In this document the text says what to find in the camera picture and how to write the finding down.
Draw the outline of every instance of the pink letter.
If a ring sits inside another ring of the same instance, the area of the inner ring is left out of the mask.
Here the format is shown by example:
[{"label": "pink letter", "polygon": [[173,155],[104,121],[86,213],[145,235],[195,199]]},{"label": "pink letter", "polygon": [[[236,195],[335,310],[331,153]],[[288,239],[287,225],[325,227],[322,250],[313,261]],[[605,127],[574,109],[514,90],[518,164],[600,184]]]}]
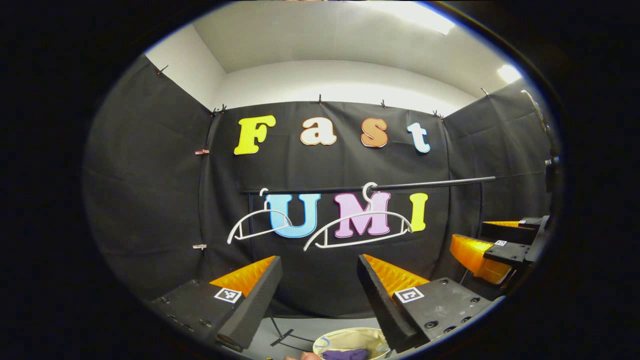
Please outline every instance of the pink letter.
[{"label": "pink letter", "polygon": [[[373,202],[373,210],[372,211],[386,211],[387,210],[387,202],[391,195],[389,193],[379,192],[374,193],[371,196],[371,201]],[[340,217],[346,217],[352,214],[361,213],[363,211],[369,211],[371,207],[370,204],[367,204],[365,209],[362,209],[358,199],[352,193],[340,193],[335,196],[334,200],[340,206]],[[353,231],[351,230],[349,223],[353,223],[353,226],[358,231],[359,235],[364,234],[364,231],[367,229],[367,225],[369,222],[371,223],[371,227],[369,228],[369,235],[382,235],[386,234],[390,231],[389,226],[387,226],[387,214],[371,214],[371,215],[360,215],[358,217],[353,217],[349,219],[345,219],[340,222],[340,228],[335,232],[336,238],[348,238],[353,235]]]}]

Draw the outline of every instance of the blue letter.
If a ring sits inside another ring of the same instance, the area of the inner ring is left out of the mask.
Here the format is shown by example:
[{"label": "blue letter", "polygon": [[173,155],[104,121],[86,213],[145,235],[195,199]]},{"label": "blue letter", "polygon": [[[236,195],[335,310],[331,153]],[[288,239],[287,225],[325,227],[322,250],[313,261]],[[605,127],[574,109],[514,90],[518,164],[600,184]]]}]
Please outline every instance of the blue letter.
[{"label": "blue letter", "polygon": [[[276,230],[276,234],[284,236],[285,238],[304,238],[307,235],[316,230],[318,223],[317,206],[316,203],[320,199],[318,193],[307,193],[298,195],[300,201],[305,203],[305,223],[300,226],[287,226],[283,229]],[[269,209],[282,211],[289,216],[289,201],[293,197],[291,195],[268,195],[267,201],[269,202]],[[271,228],[277,229],[284,225],[287,225],[287,221],[281,214],[271,213]]]},{"label": "blue letter", "polygon": [[413,144],[415,148],[420,152],[429,152],[431,150],[431,146],[428,143],[424,143],[424,139],[422,136],[427,135],[427,131],[420,127],[420,124],[414,122],[413,124],[406,127],[407,130],[413,135]]}]

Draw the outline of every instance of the white clothes hanger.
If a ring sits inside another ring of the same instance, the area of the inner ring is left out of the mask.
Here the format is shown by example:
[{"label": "white clothes hanger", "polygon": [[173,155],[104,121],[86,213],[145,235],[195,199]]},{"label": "white clothes hanger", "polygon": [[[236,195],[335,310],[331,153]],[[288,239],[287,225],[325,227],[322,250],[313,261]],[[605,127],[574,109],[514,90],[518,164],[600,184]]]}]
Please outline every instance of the white clothes hanger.
[{"label": "white clothes hanger", "polygon": [[[260,190],[260,196],[262,196],[262,194],[263,194],[265,191],[269,191],[269,189],[267,189],[267,188],[262,188],[262,189]],[[267,209],[267,203],[268,203],[268,202],[269,202],[268,200],[265,200],[265,201],[264,201],[264,209],[263,209],[263,210],[258,210],[258,211],[254,211],[253,213],[249,213],[249,214],[245,215],[242,219],[240,219],[238,222],[236,222],[235,226],[233,227],[233,229],[232,229],[232,230],[231,230],[231,232],[229,233],[229,236],[228,236],[228,238],[227,238],[227,244],[230,244],[230,243],[231,243],[232,238],[236,238],[237,240],[244,240],[244,239],[248,239],[248,238],[253,238],[254,236],[258,236],[258,235],[264,235],[264,234],[266,234],[266,233],[272,233],[273,231],[280,230],[280,229],[284,229],[285,227],[293,226],[293,224],[291,223],[291,219],[290,219],[290,218],[289,218],[285,213],[283,213],[282,211],[273,210],[273,209]],[[287,224],[285,224],[284,226],[280,226],[280,227],[277,227],[277,228],[275,228],[275,229],[271,229],[271,230],[267,230],[267,231],[261,231],[261,232],[256,233],[256,234],[250,234],[250,235],[247,235],[247,236],[243,236],[243,234],[242,234],[242,226],[241,226],[241,224],[242,224],[242,222],[243,222],[244,220],[246,220],[247,218],[249,218],[249,217],[251,217],[251,216],[254,216],[255,214],[259,214],[259,213],[269,213],[269,212],[271,212],[271,213],[278,213],[278,214],[282,214],[282,216],[283,216],[283,217],[285,218],[285,220],[287,221],[288,225],[287,225]],[[234,236],[234,234],[236,233],[236,229],[238,229],[238,228],[240,228],[240,236]]]},{"label": "white clothes hanger", "polygon": [[[330,247],[342,247],[342,246],[351,246],[351,245],[358,245],[358,244],[363,244],[363,243],[370,243],[370,242],[374,242],[374,241],[380,241],[380,240],[384,240],[384,239],[395,238],[396,236],[404,235],[407,232],[412,233],[413,232],[413,228],[411,227],[411,223],[409,222],[409,220],[407,220],[404,216],[400,215],[399,213],[393,213],[391,211],[372,211],[373,202],[371,201],[371,198],[367,196],[367,190],[369,189],[369,187],[377,186],[377,185],[378,184],[376,184],[376,183],[366,183],[365,186],[362,187],[362,197],[367,201],[367,203],[369,203],[369,211],[363,211],[361,213],[355,213],[355,214],[352,214],[352,215],[341,217],[341,218],[339,218],[337,220],[334,220],[334,221],[330,222],[329,224],[326,224],[325,226],[322,226],[322,228],[320,228],[320,230],[316,231],[316,233],[313,234],[309,238],[309,240],[305,244],[305,247],[303,248],[303,250],[307,251],[307,249],[309,248],[309,245],[311,245],[311,243],[313,243],[314,240],[321,233],[324,233],[324,244],[316,243],[316,246],[321,248],[321,249],[326,249],[326,248],[330,248]],[[395,217],[399,217],[402,220],[402,222],[400,223],[400,232],[396,233],[396,234],[382,236],[380,238],[373,238],[373,239],[369,239],[369,240],[355,241],[353,243],[341,243],[341,244],[333,244],[333,245],[329,245],[328,244],[328,229],[329,229],[329,227],[331,227],[331,226],[333,226],[335,224],[338,224],[343,220],[359,217],[359,216],[362,216],[362,215],[371,215],[371,214],[387,214],[387,215],[392,215],[392,216],[395,216]]]}]

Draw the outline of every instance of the purple cloth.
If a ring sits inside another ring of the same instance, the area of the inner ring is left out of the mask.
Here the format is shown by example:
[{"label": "purple cloth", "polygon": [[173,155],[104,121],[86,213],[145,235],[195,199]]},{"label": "purple cloth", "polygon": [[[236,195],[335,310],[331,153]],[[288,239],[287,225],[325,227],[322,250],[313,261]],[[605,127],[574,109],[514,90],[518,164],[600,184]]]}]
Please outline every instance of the purple cloth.
[{"label": "purple cloth", "polygon": [[367,360],[369,358],[369,352],[365,348],[358,348],[356,350],[327,350],[322,353],[324,360]]}]

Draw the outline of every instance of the orange foam pad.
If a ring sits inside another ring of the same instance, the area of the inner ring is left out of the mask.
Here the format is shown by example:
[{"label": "orange foam pad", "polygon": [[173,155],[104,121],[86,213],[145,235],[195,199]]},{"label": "orange foam pad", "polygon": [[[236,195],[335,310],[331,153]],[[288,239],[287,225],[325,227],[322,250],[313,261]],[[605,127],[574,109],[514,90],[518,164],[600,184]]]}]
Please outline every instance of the orange foam pad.
[{"label": "orange foam pad", "polygon": [[491,259],[485,259],[484,252],[493,243],[466,236],[453,234],[451,236],[451,254],[474,274],[492,284],[500,284],[511,267]]},{"label": "orange foam pad", "polygon": [[220,286],[221,288],[227,288],[231,290],[241,291],[246,297],[258,282],[266,268],[275,259],[275,255],[270,258],[256,261],[253,264],[247,265],[234,272],[230,272],[227,275],[219,277],[209,284]]},{"label": "orange foam pad", "polygon": [[420,286],[429,282],[423,277],[419,277],[418,275],[387,263],[386,261],[376,259],[367,254],[364,254],[364,257],[367,259],[369,264],[371,264],[371,267],[380,278],[380,281],[389,294],[389,297],[393,296],[396,291]]},{"label": "orange foam pad", "polygon": [[519,221],[485,221],[485,224],[493,224],[500,226],[511,226],[511,227],[519,227]]}]

